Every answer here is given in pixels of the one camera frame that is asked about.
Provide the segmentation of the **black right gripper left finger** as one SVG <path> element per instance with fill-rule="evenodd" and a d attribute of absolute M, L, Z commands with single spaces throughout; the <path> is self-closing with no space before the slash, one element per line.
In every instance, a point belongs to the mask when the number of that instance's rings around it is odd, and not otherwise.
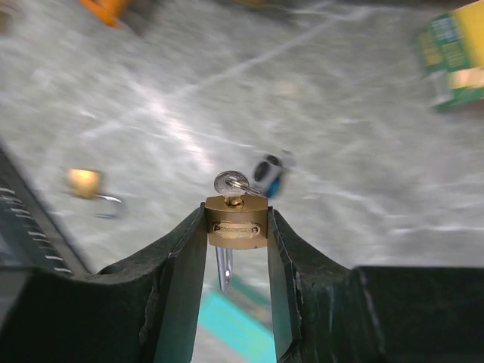
<path fill-rule="evenodd" d="M 1 270 L 3 362 L 189 362 L 206 258 L 194 210 L 171 232 L 95 275 Z"/>

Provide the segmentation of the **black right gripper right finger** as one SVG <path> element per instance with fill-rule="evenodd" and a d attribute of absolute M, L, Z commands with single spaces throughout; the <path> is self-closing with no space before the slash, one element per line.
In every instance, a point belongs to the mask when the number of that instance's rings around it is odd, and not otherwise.
<path fill-rule="evenodd" d="M 480 268 L 348 269 L 268 212 L 279 362 L 481 362 Z"/>

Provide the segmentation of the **teal rectangular box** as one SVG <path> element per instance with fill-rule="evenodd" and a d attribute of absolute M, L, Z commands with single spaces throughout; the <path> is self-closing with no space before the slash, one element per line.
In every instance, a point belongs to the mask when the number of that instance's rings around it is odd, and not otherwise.
<path fill-rule="evenodd" d="M 276 362 L 271 302 L 235 275 L 228 291 L 206 293 L 198 323 L 247 362 Z"/>

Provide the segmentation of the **orange green box left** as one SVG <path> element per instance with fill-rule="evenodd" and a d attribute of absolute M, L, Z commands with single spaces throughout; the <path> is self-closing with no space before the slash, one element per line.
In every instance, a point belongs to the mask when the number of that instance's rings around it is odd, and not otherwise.
<path fill-rule="evenodd" d="M 483 2 L 432 19 L 414 38 L 430 106 L 438 112 L 483 100 Z"/>

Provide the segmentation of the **orange Kettle chips bag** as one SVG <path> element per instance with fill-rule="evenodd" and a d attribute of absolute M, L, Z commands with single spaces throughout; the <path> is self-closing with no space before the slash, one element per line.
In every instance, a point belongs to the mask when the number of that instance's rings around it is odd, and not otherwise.
<path fill-rule="evenodd" d="M 104 25 L 118 27 L 121 16 L 132 2 L 130 0 L 79 0 L 79 3 Z"/>

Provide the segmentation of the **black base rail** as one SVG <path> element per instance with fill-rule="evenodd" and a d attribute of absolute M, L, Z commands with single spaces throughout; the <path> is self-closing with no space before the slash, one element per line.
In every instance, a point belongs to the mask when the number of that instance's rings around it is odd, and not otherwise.
<path fill-rule="evenodd" d="M 90 275 L 82 254 L 48 214 L 26 179 L 1 149 L 1 264 Z"/>

